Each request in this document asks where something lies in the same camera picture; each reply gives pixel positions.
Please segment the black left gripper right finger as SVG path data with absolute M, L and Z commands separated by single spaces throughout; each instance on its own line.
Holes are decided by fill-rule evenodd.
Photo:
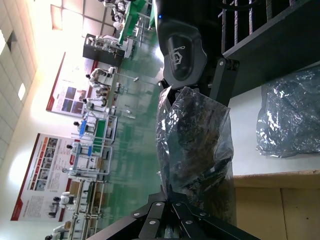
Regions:
M 169 188 L 169 225 L 181 238 L 193 240 L 256 240 L 242 229 L 211 216 L 189 203 L 183 193 Z

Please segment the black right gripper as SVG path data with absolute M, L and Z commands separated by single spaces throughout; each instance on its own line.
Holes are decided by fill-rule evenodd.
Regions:
M 174 97 L 172 88 L 198 84 L 205 70 L 216 66 L 209 97 L 226 107 L 229 105 L 240 62 L 220 58 L 217 3 L 216 0 L 153 1 L 155 28 L 164 57 L 164 79 L 157 83 L 160 97 Z

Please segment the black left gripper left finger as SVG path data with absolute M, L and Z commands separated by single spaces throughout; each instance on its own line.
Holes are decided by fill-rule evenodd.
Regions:
M 148 196 L 147 204 L 134 210 L 111 225 L 89 237 L 90 240 L 164 240 L 166 202 L 163 192 Z

